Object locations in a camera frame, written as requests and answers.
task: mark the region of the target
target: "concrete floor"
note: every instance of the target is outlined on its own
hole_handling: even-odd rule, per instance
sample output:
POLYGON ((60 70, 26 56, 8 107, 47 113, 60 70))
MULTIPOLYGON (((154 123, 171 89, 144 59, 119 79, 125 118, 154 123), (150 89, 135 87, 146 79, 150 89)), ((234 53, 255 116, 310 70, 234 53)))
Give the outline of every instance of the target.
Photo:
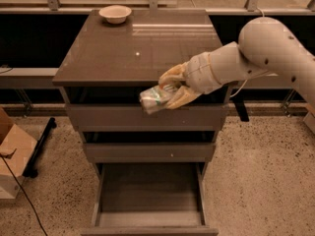
MULTIPOLYGON (((48 117, 13 117, 36 139, 48 117)), ((90 227, 97 178, 67 117, 46 141, 39 175, 26 179, 49 236, 90 227)), ((315 135, 302 117, 228 116, 204 185, 208 221, 231 235, 315 235, 315 135)), ((43 235, 23 193, 0 201, 0 235, 43 235)))

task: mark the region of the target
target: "white robotic arm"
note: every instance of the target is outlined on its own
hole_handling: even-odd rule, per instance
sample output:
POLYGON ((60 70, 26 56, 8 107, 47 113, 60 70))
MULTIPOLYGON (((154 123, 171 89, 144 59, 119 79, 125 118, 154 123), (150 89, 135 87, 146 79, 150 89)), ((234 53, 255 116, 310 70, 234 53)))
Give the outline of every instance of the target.
POLYGON ((275 73, 312 106, 315 106, 315 57, 281 22, 262 17, 244 26, 238 44, 232 42, 213 52, 204 52, 163 74, 162 86, 184 80, 186 86, 166 104, 173 109, 201 94, 233 81, 244 81, 275 73))

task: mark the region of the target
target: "white bowl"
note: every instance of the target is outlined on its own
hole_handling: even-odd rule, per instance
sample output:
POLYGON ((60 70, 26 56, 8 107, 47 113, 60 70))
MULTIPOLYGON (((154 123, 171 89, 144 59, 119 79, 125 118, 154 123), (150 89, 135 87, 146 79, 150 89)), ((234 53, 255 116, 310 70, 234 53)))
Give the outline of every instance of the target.
POLYGON ((121 5, 111 5, 99 10, 99 15, 111 24, 121 24, 131 14, 131 9, 121 5))

